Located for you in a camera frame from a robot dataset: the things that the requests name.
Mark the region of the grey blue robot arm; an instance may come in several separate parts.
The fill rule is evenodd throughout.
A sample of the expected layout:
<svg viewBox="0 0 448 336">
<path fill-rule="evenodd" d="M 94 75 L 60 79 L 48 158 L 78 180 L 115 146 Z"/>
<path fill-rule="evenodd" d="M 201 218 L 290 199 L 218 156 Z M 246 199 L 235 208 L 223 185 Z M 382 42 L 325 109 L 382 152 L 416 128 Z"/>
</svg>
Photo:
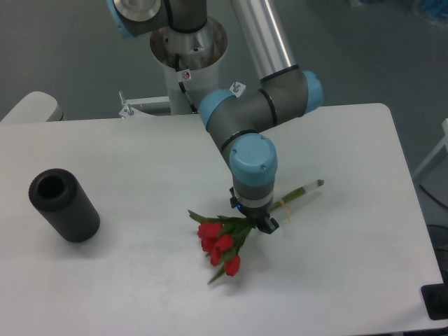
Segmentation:
<svg viewBox="0 0 448 336">
<path fill-rule="evenodd" d="M 150 35 L 150 49 L 164 70 L 172 114 L 197 113 L 232 174 L 232 207 L 259 231 L 278 228 L 271 217 L 277 171 L 274 144 L 265 130 L 299 118 L 323 103 L 323 88 L 299 68 L 273 1 L 233 1 L 260 88 L 218 87 L 218 64 L 228 47 L 223 26 L 205 1 L 109 1 L 125 37 Z"/>
</svg>

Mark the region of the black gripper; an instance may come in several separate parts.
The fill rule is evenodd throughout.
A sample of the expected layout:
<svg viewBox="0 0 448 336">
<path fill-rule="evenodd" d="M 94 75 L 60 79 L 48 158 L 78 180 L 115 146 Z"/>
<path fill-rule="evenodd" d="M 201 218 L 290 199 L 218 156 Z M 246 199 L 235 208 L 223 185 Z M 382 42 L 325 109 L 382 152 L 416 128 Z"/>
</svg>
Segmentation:
<svg viewBox="0 0 448 336">
<path fill-rule="evenodd" d="M 247 199 L 242 197 L 234 188 L 230 189 L 230 205 L 245 217 L 251 219 L 254 230 L 265 234 L 272 234 L 279 228 L 278 222 L 270 217 L 270 206 L 272 205 L 272 193 L 260 199 Z"/>
</svg>

